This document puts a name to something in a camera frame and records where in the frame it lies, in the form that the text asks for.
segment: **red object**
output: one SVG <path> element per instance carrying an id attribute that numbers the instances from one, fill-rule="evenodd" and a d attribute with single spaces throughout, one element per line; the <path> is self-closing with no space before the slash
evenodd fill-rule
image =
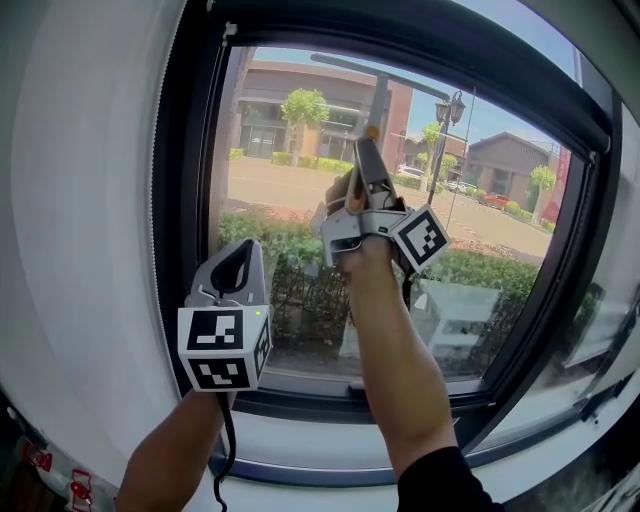
<path id="1" fill-rule="evenodd" d="M 560 156 L 558 158 L 558 171 L 556 172 L 556 186 L 549 200 L 549 204 L 542 212 L 542 218 L 553 222 L 558 221 L 558 213 L 560 213 L 560 205 L 564 196 L 564 187 L 567 183 L 567 175 L 569 174 L 569 164 L 571 163 L 571 153 L 565 147 L 560 146 Z"/>
<path id="2" fill-rule="evenodd" d="M 91 475 L 81 469 L 74 469 L 69 484 L 71 506 L 76 512 L 91 512 Z"/>
<path id="3" fill-rule="evenodd" d="M 36 466 L 43 471 L 46 471 L 47 473 L 51 471 L 53 455 L 38 450 L 29 441 L 25 441 L 24 443 L 22 458 L 29 462 L 31 465 Z"/>
<path id="4" fill-rule="evenodd" d="M 500 194 L 487 194 L 483 199 L 480 199 L 481 204 L 492 206 L 493 208 L 498 208 L 500 210 L 504 209 L 508 202 L 509 198 Z"/>

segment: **red car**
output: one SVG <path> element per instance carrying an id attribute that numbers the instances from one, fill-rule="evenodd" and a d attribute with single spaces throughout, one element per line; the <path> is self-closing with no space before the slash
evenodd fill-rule
<path id="1" fill-rule="evenodd" d="M 480 204 L 484 204 L 486 206 L 492 206 L 493 208 L 498 208 L 499 210 L 504 210 L 505 206 L 510 199 L 507 196 L 502 196 L 500 194 L 487 194 L 484 198 L 480 199 Z"/>

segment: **black window frame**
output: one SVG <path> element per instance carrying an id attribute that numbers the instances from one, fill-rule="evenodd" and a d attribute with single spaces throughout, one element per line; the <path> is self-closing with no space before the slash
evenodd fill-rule
<path id="1" fill-rule="evenodd" d="M 382 0 L 219 0 L 208 14 L 203 2 L 189 0 L 160 97 L 151 205 L 161 316 L 183 395 L 191 386 L 177 356 L 176 310 L 208 257 L 210 169 L 231 49 L 310 44 L 400 66 L 463 90 L 475 87 L 478 96 L 572 152 L 556 231 L 516 324 L 483 379 L 448 383 L 452 410 L 460 418 L 459 443 L 469 452 L 542 371 L 593 277 L 617 190 L 620 100 L 610 92 L 605 97 L 611 105 L 602 108 L 517 36 L 448 0 L 406 0 L 391 11 Z M 286 419 L 373 422 L 358 382 L 268 372 L 263 389 L 242 393 L 235 408 Z"/>

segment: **white cube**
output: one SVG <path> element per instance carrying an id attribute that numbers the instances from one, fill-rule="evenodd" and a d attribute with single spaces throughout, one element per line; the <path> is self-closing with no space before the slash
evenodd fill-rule
<path id="1" fill-rule="evenodd" d="M 258 389 L 270 351 L 268 305 L 178 310 L 178 355 L 196 391 Z"/>

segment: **hedge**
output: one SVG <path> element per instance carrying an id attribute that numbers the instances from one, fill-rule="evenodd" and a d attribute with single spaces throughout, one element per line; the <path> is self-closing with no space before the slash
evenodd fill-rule
<path id="1" fill-rule="evenodd" d="M 555 222 L 549 222 L 548 220 L 542 221 L 542 227 L 549 233 L 553 233 L 556 230 Z"/>
<path id="2" fill-rule="evenodd" d="M 348 296 L 341 276 L 323 265 L 319 237 L 306 222 L 277 221 L 255 213 L 222 214 L 218 246 L 244 238 L 262 245 L 269 302 L 274 308 L 274 356 L 305 352 L 312 358 L 337 359 L 349 314 Z M 528 263 L 450 249 L 414 277 L 501 292 L 481 343 L 463 357 L 436 354 L 445 376 L 484 373 L 520 315 L 537 273 L 538 268 Z"/>
<path id="3" fill-rule="evenodd" d="M 393 177 L 393 182 L 396 185 L 402 187 L 412 188 L 414 190 L 420 189 L 420 178 L 414 178 L 413 176 L 405 176 L 403 174 L 396 174 Z"/>
<path id="4" fill-rule="evenodd" d="M 322 171 L 331 171 L 337 174 L 345 174 L 353 168 L 351 162 L 343 162 L 342 160 L 334 160 L 333 158 L 318 158 L 318 169 Z"/>
<path id="5" fill-rule="evenodd" d="M 520 205 L 515 201 L 509 201 L 504 209 L 512 215 L 518 215 L 520 212 Z"/>
<path id="6" fill-rule="evenodd" d="M 313 169 L 318 164 L 318 158 L 315 156 L 299 156 L 298 167 L 307 167 Z"/>
<path id="7" fill-rule="evenodd" d="M 271 163 L 276 165 L 291 165 L 291 153 L 274 151 L 271 153 Z"/>
<path id="8" fill-rule="evenodd" d="M 393 177 L 393 182 L 401 187 L 412 188 L 414 190 L 420 190 L 420 178 L 413 176 L 406 176 L 404 174 L 396 174 Z M 431 180 L 427 182 L 427 189 L 431 188 Z M 444 187 L 440 184 L 436 184 L 436 194 L 440 194 L 444 190 Z"/>
<path id="9" fill-rule="evenodd" d="M 273 220 L 254 213 L 223 213 L 218 246 L 244 238 L 258 240 L 265 255 L 285 253 L 297 263 L 323 263 L 322 241 L 306 222 Z M 417 277 L 499 289 L 526 299 L 537 274 L 538 267 L 530 263 L 450 249 Z"/>
<path id="10" fill-rule="evenodd" d="M 231 153 L 229 154 L 229 158 L 231 160 L 237 160 L 244 156 L 244 149 L 242 148 L 231 148 Z"/>

